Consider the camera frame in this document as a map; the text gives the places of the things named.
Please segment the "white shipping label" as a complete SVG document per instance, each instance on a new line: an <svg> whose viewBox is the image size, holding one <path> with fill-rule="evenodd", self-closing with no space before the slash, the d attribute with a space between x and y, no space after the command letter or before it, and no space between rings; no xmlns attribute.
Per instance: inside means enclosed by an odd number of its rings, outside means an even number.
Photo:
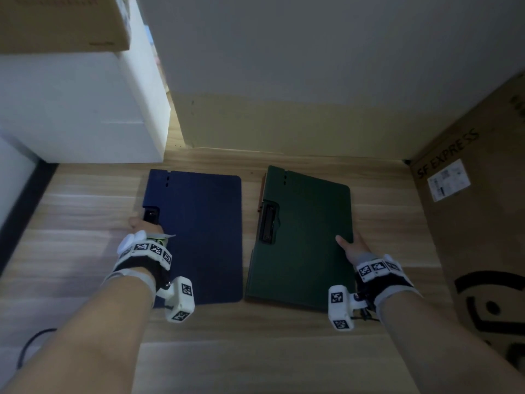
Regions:
<svg viewBox="0 0 525 394"><path fill-rule="evenodd" d="M458 159L427 179L432 200L436 203L471 185L463 165Z"/></svg>

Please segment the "person's left hand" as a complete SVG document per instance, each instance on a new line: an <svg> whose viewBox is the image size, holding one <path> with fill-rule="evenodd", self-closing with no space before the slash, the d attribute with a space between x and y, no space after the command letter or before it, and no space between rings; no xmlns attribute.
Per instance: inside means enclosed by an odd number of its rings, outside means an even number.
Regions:
<svg viewBox="0 0 525 394"><path fill-rule="evenodd" d="M131 217L129 218L129 225L130 225L130 233L137 233L139 231L145 231L146 234L151 237L153 234L160 235L163 234L163 229L160 225L152 224L147 221L142 220L139 217Z"/></svg>

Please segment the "plain brown cardboard box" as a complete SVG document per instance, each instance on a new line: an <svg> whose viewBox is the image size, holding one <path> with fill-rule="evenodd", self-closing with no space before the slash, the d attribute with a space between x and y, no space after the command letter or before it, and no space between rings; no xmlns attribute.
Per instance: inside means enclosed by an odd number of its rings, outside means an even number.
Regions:
<svg viewBox="0 0 525 394"><path fill-rule="evenodd" d="M130 0L0 0L0 54L121 52Z"/></svg>

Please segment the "person's right forearm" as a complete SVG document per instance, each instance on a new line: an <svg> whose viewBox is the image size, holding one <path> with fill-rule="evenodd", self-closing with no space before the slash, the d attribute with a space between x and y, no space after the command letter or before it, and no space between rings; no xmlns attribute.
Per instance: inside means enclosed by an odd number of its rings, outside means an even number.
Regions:
<svg viewBox="0 0 525 394"><path fill-rule="evenodd" d="M420 394L525 394L525 377L420 295L401 291L379 317Z"/></svg>

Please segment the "white cabinet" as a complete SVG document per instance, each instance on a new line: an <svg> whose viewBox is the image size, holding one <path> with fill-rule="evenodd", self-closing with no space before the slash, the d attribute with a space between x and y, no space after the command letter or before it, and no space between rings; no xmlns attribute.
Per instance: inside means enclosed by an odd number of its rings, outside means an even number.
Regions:
<svg viewBox="0 0 525 394"><path fill-rule="evenodd" d="M0 128L49 163L160 163L171 106L137 0L121 52L0 54Z"/></svg>

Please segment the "white wrist mount with markers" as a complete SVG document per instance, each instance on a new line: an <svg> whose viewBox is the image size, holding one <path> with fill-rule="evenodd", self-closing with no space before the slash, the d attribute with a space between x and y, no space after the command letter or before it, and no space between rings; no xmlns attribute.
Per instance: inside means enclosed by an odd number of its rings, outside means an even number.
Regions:
<svg viewBox="0 0 525 394"><path fill-rule="evenodd" d="M402 266L389 254L358 264L356 288L334 285L328 291L328 318L337 331L352 331L355 320L381 322L380 304L392 295L419 291L406 276Z"/></svg>
<svg viewBox="0 0 525 394"><path fill-rule="evenodd" d="M163 299L165 318L180 324L195 310L192 282L182 276L170 277L173 256L166 244L167 234L147 233L145 230L128 234L117 248L118 259L104 283L117 277L141 280L152 293L152 305Z"/></svg>

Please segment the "dark green clipboard folder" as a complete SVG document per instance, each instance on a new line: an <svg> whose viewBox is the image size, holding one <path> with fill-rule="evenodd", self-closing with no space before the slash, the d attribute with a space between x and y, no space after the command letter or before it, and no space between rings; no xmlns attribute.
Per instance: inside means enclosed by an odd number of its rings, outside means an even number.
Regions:
<svg viewBox="0 0 525 394"><path fill-rule="evenodd" d="M337 244L353 239L348 185L270 165L262 186L245 300L327 313L329 288L355 288Z"/></svg>

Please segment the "large printed cardboard box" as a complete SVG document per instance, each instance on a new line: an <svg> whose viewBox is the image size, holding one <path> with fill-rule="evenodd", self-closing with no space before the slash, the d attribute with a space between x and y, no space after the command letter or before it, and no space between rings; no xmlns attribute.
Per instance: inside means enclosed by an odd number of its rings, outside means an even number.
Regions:
<svg viewBox="0 0 525 394"><path fill-rule="evenodd" d="M471 185L435 203L427 179L458 159ZM410 170L457 319L525 375L525 69Z"/></svg>

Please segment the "person's left forearm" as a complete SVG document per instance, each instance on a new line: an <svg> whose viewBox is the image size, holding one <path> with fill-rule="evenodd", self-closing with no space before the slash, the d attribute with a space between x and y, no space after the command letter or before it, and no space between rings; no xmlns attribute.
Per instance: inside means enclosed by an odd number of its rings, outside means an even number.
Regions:
<svg viewBox="0 0 525 394"><path fill-rule="evenodd" d="M0 394L131 394L152 304L144 280L109 279Z"/></svg>

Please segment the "dark blue clipboard folder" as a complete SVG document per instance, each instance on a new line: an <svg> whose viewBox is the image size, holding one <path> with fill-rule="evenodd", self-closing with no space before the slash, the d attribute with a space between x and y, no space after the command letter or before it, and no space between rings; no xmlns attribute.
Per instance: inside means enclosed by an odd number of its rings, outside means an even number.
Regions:
<svg viewBox="0 0 525 394"><path fill-rule="evenodd" d="M197 306L242 300L239 176L153 169L142 206L144 219L172 236L170 282L188 278Z"/></svg>

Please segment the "person's right hand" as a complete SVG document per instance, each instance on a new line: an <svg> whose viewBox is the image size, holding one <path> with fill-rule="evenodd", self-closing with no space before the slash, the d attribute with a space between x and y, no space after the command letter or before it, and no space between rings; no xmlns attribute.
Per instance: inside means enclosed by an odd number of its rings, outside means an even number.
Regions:
<svg viewBox="0 0 525 394"><path fill-rule="evenodd" d="M364 259L367 257L367 255L371 254L371 250L368 247L368 245L364 242L362 236L358 231L355 231L353 233L353 242L355 244L355 254L346 254L345 256L347 260L352 264L353 266L357 266L361 263L361 259Z"/></svg>

